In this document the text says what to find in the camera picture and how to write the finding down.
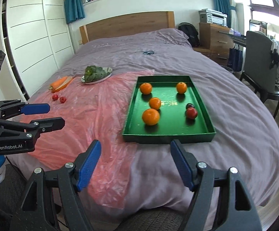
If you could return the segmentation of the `red apple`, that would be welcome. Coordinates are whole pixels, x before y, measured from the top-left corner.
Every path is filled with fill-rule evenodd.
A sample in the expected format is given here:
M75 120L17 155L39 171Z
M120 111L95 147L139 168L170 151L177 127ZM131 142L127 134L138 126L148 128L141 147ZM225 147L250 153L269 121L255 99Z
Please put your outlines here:
M188 119L194 120L197 118L197 115L198 115L198 112L197 112L196 108L194 108L194 107L189 107L186 110L186 117Z
M65 103L66 102L66 97L60 97L60 103Z
M57 94L54 94L54 95L52 96L52 100L54 100L54 101L58 100L58 98L59 98L59 96L58 96Z

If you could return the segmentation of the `dark plum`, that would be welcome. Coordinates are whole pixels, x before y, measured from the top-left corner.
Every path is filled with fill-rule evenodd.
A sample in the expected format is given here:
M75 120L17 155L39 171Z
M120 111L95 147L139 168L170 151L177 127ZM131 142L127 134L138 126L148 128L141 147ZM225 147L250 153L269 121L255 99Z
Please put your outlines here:
M194 105L192 104L192 103L188 103L187 105L186 105L186 109L189 109L189 108L194 108Z

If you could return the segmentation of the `mandarin orange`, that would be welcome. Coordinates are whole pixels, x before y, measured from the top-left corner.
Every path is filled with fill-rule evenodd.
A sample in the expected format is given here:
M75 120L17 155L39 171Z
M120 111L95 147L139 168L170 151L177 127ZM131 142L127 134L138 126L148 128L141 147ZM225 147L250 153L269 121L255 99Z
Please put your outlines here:
M149 106L151 109L159 110L161 107L161 100L159 98L151 98L149 100Z
M142 114L143 122L148 126L154 126L159 122L160 114L155 109L147 109Z
M176 90L178 94L185 94L187 89L188 89L187 84L184 82L179 82L176 85Z
M150 83L145 82L140 85L139 89L142 94L149 95L149 94L151 94L153 87Z

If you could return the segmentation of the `orange oval dish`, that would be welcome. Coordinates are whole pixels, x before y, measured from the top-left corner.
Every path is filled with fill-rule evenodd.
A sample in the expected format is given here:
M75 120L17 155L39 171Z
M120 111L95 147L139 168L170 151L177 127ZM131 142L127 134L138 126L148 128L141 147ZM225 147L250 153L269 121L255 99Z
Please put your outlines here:
M68 78L65 80L65 82L59 87L59 90L62 90L64 88L66 88L68 86L68 84L73 80L73 77L72 76L68 76Z

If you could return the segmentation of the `carrot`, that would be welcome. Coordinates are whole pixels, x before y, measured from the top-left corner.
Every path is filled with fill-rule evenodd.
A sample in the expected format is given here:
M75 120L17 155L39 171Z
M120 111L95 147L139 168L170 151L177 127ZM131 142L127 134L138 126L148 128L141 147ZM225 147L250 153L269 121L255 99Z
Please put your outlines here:
M55 93L59 90L59 87L65 82L65 80L67 79L68 77L65 76L65 77L62 77L62 78L59 78L58 80L56 80L55 82L51 83L50 86L49 86L49 90L52 92L52 93Z

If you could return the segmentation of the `green rectangular tray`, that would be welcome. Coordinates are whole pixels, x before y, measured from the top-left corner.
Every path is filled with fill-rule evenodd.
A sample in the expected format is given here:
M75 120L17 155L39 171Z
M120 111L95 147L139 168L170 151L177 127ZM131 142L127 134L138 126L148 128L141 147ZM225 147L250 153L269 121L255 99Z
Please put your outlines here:
M140 92L140 85L150 83L151 94ZM185 94L178 94L176 85L187 84ZM149 100L159 98L160 120L154 126L146 125L142 114L149 109ZM192 103L198 115L194 120L186 117L186 105ZM181 143L211 142L216 134L206 106L189 76L139 76L133 89L122 137L126 142L141 144L169 144L178 139Z

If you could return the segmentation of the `pink plastic sheet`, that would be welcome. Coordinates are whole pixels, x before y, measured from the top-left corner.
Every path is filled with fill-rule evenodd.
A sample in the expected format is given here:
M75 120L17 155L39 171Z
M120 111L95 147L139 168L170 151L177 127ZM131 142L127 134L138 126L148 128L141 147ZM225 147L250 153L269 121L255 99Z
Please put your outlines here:
M124 142L121 132L137 78L152 74L152 69L116 74L95 85L83 84L76 77L59 92L66 98L64 103L53 101L50 92L40 91L31 101L48 103L51 109L46 117L62 117L65 126L42 134L32 153L14 155L13 161L29 177L38 166L60 168L99 140L101 157L83 195L98 205L123 209L137 144Z

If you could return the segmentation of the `green leafy bok choy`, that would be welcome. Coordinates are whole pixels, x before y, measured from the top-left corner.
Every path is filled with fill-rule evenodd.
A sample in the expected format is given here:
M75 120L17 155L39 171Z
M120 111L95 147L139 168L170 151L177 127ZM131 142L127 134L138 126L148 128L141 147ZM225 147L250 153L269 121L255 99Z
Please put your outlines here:
M107 69L104 69L99 66L91 65L87 66L84 73L85 82L94 82L101 80L108 76L110 72Z

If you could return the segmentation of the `purple bed cover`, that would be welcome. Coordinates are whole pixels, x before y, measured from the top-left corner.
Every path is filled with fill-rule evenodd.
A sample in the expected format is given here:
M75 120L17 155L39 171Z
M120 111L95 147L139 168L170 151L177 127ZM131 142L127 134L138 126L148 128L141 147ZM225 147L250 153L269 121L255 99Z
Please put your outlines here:
M155 53L145 55L144 51ZM154 70L154 74L189 76L207 108L216 135L211 142L186 144L185 149L212 168L236 167L256 206L264 207L274 197L279 188L277 123L246 85L194 51L181 31L162 29L91 41L31 99L46 90L51 96L57 94L56 102L60 102L62 90L52 93L50 84L65 76L81 80L86 67L91 65L112 68L111 76L147 69ZM137 144L123 209L98 205L93 198L85 197L84 191L80 198L88 217L112 223L140 209L168 207L185 212L193 196L183 185L167 144Z

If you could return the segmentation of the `white sliding wardrobe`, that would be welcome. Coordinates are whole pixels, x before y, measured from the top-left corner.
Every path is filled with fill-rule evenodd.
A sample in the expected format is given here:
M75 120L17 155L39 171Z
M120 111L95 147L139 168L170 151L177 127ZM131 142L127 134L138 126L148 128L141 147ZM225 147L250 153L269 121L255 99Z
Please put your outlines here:
M74 55L64 0L6 0L6 30L25 99Z

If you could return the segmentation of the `white patterned plate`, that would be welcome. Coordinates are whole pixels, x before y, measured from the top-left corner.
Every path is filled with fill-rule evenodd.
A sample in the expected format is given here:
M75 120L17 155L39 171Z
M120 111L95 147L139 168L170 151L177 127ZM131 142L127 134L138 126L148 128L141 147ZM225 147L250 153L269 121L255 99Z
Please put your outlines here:
M87 85L93 85L105 81L112 75L112 68L100 66L87 66L81 82Z

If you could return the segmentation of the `left teal curtain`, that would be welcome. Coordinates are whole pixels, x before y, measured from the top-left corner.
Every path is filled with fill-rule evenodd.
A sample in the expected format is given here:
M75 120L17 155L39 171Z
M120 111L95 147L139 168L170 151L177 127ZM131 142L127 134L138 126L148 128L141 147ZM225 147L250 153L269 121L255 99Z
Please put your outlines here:
M64 8L67 24L85 18L82 0L65 0Z

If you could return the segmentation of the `grey office chair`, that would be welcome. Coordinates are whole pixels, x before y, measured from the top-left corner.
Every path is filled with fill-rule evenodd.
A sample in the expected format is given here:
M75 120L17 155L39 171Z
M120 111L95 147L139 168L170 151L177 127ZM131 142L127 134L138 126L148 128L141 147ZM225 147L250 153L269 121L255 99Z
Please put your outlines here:
M276 82L277 65L271 54L272 40L262 32L247 31L245 64L240 80L246 80L260 93L260 100L277 101L273 117L279 110L279 83Z

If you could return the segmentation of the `navy tote bag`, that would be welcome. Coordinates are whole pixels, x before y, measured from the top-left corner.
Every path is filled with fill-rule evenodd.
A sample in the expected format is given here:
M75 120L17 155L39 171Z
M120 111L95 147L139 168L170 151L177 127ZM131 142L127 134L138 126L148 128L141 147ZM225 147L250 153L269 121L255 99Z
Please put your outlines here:
M234 72L241 72L243 63L242 50L238 44L234 44L234 47L229 49L229 58L227 66Z

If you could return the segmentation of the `dark small object on bed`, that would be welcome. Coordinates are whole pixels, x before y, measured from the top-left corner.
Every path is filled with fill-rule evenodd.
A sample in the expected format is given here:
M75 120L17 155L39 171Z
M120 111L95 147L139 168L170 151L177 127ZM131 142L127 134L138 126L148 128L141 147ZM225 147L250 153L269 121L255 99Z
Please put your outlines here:
M143 54L145 55L153 55L155 52L154 51L144 51Z

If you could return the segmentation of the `wooden drawer cabinet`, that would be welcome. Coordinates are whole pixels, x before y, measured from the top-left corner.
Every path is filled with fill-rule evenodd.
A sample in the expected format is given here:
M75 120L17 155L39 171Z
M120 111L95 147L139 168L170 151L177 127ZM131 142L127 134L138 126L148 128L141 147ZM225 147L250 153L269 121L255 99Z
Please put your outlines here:
M214 23L199 23L200 46L193 48L219 65L227 66L229 50L234 47L229 28Z

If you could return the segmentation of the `wooden headboard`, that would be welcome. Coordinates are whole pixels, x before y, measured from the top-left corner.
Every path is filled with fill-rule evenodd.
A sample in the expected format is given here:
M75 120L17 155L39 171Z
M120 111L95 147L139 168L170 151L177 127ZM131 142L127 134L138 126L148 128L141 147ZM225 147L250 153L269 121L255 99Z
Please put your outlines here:
M160 29L174 28L174 12L141 12L110 17L79 27L82 44Z

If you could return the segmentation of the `glass desk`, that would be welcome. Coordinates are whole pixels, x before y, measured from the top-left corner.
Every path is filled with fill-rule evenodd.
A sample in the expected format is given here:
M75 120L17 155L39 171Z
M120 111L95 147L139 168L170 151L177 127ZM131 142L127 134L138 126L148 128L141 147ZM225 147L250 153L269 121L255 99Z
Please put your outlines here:
M240 34L239 32L236 32L235 30L229 29L228 32L219 30L219 33L229 36L232 39L233 43L238 44L244 48L247 45L247 37Z

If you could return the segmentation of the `black backpack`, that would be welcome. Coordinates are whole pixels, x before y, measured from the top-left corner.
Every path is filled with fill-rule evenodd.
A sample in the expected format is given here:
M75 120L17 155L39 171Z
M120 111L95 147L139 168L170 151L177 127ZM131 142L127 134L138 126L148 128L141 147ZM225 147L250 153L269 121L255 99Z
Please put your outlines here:
M198 38L198 31L195 26L190 23L180 23L178 29L188 36L188 41L192 47L199 47L200 41Z

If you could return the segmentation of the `white printer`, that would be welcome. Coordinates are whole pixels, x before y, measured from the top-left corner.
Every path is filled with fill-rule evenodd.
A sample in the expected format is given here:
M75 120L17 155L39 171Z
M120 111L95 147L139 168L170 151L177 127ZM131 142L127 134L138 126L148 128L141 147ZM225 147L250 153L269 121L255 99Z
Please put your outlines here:
M227 26L227 15L212 9L198 11L201 23L214 23L220 26Z

